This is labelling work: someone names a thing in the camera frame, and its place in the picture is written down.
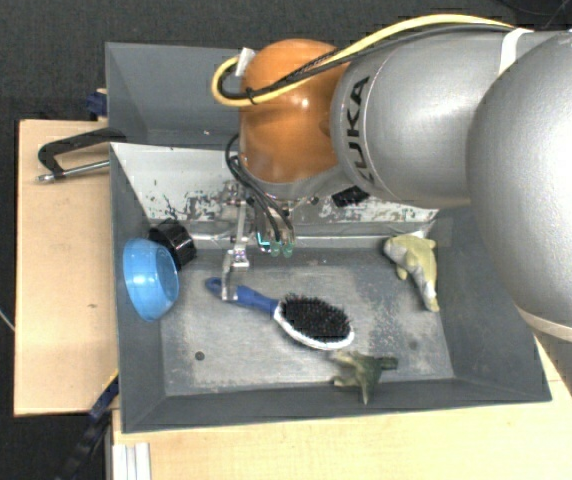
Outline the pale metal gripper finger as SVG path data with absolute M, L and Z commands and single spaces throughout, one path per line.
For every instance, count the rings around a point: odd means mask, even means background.
M 250 268 L 250 261 L 244 246 L 234 246 L 228 250 L 222 262 L 221 299 L 232 302 L 237 298 L 236 282 Z

